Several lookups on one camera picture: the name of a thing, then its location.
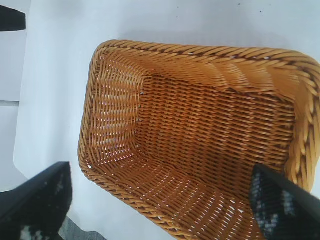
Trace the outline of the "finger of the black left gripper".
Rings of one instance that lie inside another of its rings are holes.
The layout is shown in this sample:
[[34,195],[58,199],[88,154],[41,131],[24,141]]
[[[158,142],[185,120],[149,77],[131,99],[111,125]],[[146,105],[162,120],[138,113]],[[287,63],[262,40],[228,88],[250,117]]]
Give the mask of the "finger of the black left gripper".
[[0,6],[0,31],[16,32],[26,29],[26,14],[6,6]]

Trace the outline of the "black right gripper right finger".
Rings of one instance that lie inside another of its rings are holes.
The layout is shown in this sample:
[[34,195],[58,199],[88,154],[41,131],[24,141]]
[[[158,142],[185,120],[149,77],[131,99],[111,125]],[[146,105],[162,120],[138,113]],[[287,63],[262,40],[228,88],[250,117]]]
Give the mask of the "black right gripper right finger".
[[320,238],[320,200],[280,173],[262,164],[255,165],[248,197],[265,239]]

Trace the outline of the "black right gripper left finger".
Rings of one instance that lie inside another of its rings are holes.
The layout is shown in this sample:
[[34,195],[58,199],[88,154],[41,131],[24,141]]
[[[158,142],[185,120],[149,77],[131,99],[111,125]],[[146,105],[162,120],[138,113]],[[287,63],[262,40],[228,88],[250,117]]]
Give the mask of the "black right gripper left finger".
[[54,240],[73,198],[69,162],[57,162],[0,194],[2,240]]

